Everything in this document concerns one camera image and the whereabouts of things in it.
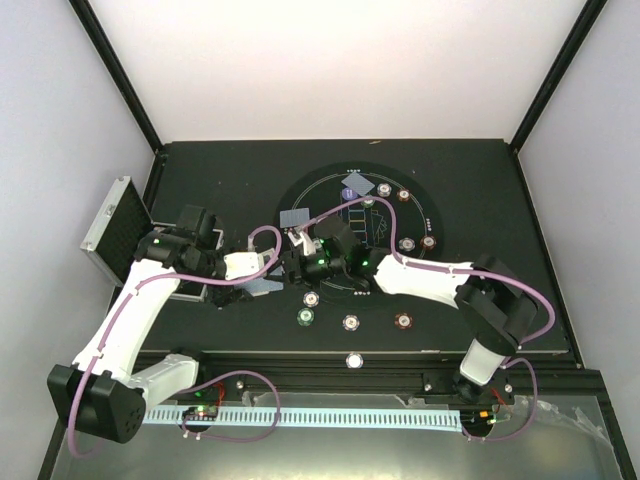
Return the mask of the blue playing card deck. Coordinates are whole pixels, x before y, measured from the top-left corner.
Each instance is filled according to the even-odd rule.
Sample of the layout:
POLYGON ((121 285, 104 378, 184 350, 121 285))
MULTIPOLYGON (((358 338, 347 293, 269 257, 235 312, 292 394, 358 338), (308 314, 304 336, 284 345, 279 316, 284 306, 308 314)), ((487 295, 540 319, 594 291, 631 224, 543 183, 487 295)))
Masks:
POLYGON ((252 297, 268 295, 273 292, 282 291, 284 282, 282 276, 267 276, 256 278, 245 283, 242 289, 252 297))

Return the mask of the blue poker chip stack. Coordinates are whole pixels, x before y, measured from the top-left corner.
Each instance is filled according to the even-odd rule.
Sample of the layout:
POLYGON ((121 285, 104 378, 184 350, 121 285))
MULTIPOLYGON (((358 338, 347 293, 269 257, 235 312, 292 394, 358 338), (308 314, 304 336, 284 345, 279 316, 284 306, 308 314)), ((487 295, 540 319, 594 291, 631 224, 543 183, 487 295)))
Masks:
POLYGON ((343 328, 346 331, 356 331, 360 326, 359 318, 355 315, 346 315, 342 321, 343 328))

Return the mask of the purple round blind button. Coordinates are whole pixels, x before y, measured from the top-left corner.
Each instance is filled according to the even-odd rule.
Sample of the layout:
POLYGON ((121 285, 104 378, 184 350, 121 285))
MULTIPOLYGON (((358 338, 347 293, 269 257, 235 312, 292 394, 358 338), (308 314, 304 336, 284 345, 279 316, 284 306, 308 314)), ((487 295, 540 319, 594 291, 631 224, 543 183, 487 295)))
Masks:
POLYGON ((358 194, 354 190, 346 187, 342 189, 341 197, 345 201, 352 201, 358 198, 358 194))

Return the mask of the green poker chip stack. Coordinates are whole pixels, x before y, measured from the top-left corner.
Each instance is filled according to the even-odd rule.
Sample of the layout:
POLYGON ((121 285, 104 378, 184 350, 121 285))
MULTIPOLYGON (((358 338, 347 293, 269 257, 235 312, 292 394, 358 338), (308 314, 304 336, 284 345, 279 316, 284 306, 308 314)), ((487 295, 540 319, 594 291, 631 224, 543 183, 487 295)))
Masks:
POLYGON ((314 321, 315 315, 311 308, 302 308, 298 311, 296 319, 300 326, 310 326, 314 321))

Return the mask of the dealt blue card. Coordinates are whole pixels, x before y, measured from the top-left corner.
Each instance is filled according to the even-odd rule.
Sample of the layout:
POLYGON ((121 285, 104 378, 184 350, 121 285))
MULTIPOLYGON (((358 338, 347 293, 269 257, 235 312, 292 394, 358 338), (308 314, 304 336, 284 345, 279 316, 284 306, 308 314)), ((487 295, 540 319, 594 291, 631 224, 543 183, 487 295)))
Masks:
POLYGON ((349 173, 341 183, 360 197, 368 196, 375 187, 373 182, 365 178, 359 172, 349 173))
POLYGON ((301 226, 309 220, 310 210, 308 208, 296 208, 279 212, 279 226, 283 229, 301 226))

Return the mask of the dealt blue card top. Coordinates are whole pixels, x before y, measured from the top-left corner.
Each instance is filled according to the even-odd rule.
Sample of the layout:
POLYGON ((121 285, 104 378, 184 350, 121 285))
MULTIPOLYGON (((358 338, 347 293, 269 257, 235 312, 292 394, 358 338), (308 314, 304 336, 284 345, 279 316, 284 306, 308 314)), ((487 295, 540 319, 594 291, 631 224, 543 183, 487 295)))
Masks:
POLYGON ((360 197, 368 196, 375 187, 373 182, 365 178, 359 172, 349 173, 341 183, 360 197))

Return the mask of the red poker chip stack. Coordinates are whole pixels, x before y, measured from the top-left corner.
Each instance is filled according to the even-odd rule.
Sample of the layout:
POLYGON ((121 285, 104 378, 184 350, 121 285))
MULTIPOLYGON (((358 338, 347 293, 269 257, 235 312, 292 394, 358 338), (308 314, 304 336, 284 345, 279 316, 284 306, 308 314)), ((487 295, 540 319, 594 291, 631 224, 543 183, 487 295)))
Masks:
POLYGON ((398 329, 406 330, 413 326, 413 319, 407 313, 399 313, 395 316, 394 324, 398 329))

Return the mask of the red chip mat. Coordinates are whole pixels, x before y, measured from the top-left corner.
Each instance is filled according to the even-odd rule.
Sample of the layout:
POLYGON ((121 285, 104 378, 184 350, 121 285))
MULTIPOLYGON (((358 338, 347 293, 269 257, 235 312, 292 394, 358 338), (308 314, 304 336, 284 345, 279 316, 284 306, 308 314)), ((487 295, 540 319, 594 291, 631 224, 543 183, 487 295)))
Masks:
POLYGON ((400 202, 408 202, 411 198, 411 193, 408 189, 399 189, 397 192, 397 199, 400 202))
POLYGON ((421 239, 421 245, 422 248, 426 251, 432 251, 435 249, 435 247, 437 246, 437 241, 436 239, 431 236, 431 235, 425 235, 422 239, 421 239))

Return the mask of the red chip mat top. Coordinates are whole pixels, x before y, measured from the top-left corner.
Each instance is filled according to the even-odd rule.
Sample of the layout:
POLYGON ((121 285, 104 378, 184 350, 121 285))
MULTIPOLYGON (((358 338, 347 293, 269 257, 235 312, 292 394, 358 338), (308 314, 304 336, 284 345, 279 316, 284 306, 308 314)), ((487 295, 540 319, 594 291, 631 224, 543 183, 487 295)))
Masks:
POLYGON ((408 189, 399 189, 397 192, 397 199, 400 202, 408 202, 411 198, 411 193, 408 189))

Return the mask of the white chip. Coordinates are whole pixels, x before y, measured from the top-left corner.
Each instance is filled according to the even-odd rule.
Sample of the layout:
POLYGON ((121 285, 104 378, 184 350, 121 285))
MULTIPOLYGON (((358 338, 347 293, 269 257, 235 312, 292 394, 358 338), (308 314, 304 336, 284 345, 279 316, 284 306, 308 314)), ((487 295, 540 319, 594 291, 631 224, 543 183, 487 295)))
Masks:
POLYGON ((359 353, 351 352, 346 356, 345 363, 349 369, 359 369, 363 366, 364 359, 359 353))

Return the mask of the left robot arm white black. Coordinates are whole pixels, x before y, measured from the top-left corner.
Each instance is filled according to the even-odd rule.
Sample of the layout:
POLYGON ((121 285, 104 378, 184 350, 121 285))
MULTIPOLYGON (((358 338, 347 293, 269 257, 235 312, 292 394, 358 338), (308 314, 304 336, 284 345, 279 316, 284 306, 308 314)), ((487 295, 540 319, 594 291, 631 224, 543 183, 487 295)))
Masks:
POLYGON ((216 217, 187 205, 177 223, 141 239, 129 275, 102 325, 69 366, 56 365, 47 387, 68 432, 124 444, 144 414, 180 390, 193 399, 214 388, 213 372, 170 354, 139 373, 135 360, 165 303, 189 281, 231 287, 264 265, 254 250, 224 253, 216 217))

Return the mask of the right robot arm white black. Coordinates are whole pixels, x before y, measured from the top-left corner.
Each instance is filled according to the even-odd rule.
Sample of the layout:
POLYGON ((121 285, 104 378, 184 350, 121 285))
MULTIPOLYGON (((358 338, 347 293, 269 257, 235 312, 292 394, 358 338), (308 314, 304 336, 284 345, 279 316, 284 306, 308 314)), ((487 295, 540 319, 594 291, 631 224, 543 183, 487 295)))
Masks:
POLYGON ((357 294, 411 296, 458 310, 473 332, 452 379, 465 403, 490 392, 494 374, 524 343, 538 312, 534 295, 490 256, 457 264, 406 257, 362 243, 336 215, 317 222, 312 233, 302 226, 286 233, 290 248, 281 263, 290 284, 317 286, 342 277, 357 294))

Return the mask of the round black poker mat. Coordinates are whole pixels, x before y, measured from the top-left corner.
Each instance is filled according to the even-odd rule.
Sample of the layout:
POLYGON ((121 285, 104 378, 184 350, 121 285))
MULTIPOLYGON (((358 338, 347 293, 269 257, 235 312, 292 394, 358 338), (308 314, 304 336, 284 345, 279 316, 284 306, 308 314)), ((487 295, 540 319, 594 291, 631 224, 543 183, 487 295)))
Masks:
MULTIPOLYGON (((353 165, 332 164, 313 170, 294 182, 281 197, 276 208, 276 218, 282 210, 308 208, 310 220, 301 225, 308 233, 312 233, 314 225, 325 217, 340 217, 366 245, 395 251, 403 256, 419 260, 437 260, 444 245, 444 224, 440 211, 416 180, 392 167, 369 162, 357 162, 353 165), (352 201, 345 201, 341 191, 346 188, 341 181, 351 172, 359 172, 375 184, 374 189, 366 197, 358 196, 352 201), (377 194, 377 186, 388 183, 392 187, 389 197, 382 198, 377 194), (408 202, 397 199, 399 189, 408 189, 411 198, 408 202), (371 208, 364 208, 364 199, 374 199, 371 208), (432 251, 422 248, 421 239, 425 235, 433 236, 437 246, 432 251), (398 248, 402 238, 411 238, 416 248, 411 252, 403 252, 398 248)), ((321 302, 340 305, 346 308, 384 308, 390 304, 390 297, 373 292, 357 294, 342 278, 324 281, 317 286, 305 286, 319 295, 321 302)))

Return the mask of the aluminium poker chip case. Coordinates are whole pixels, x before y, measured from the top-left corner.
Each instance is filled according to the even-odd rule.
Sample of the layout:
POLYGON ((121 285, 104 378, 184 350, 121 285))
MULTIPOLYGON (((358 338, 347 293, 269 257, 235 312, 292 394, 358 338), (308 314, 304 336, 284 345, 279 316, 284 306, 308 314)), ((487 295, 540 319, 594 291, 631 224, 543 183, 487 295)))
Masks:
POLYGON ((176 272, 206 277, 216 273, 224 232, 210 211, 186 205, 175 224, 154 223, 129 176, 117 178, 81 249, 118 288, 131 266, 143 259, 176 272))

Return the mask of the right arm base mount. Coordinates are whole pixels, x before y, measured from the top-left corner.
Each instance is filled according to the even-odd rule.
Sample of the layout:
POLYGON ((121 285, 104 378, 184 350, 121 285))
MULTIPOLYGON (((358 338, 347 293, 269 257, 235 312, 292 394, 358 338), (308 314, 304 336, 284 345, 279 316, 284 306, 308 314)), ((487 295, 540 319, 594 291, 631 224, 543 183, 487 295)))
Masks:
POLYGON ((502 370, 484 386, 466 379, 456 368, 426 370, 422 383, 425 402, 457 410, 462 427, 472 436, 488 437, 495 426, 514 417, 515 400, 502 370))

